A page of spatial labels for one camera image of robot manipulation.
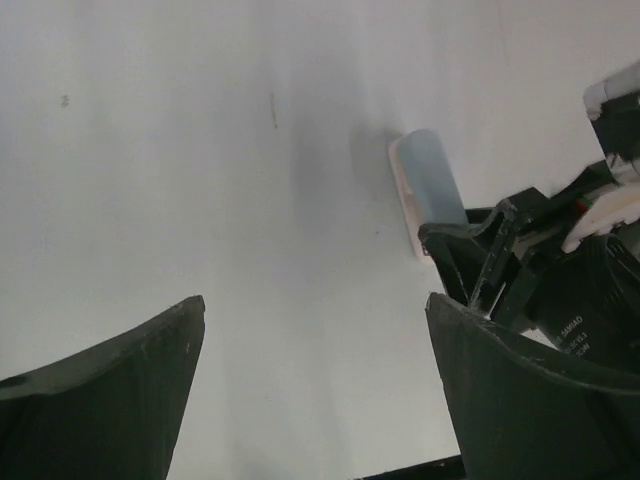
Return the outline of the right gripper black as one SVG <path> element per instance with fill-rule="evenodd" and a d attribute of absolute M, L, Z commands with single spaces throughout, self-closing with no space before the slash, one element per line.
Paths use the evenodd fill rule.
<path fill-rule="evenodd" d="M 639 356 L 639 98 L 590 116 L 604 159 L 547 196 L 528 188 L 418 238 L 449 297 L 589 360 Z"/>

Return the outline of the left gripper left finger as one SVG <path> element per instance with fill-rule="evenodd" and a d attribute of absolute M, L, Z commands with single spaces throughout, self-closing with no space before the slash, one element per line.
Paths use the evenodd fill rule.
<path fill-rule="evenodd" d="M 192 296 L 91 348 L 1 382 L 4 479 L 164 479 L 205 334 Z"/>

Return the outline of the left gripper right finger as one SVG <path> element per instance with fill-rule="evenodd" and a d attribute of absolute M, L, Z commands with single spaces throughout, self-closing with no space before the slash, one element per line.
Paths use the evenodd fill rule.
<path fill-rule="evenodd" d="M 425 312 L 468 478 L 638 478 L 638 375 L 551 349 L 444 294 Z"/>

